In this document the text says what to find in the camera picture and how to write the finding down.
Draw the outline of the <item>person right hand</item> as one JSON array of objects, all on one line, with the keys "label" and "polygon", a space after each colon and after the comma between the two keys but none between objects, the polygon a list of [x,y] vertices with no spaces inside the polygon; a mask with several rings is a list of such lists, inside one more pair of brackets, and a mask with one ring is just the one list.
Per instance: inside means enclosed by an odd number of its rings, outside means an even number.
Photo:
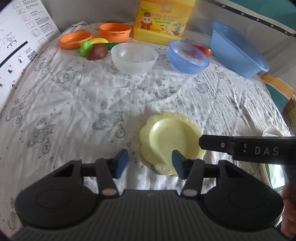
[{"label": "person right hand", "polygon": [[296,219],[295,204],[291,199],[290,185],[287,183],[282,191],[284,210],[282,213],[281,232],[288,238],[295,237]]}]

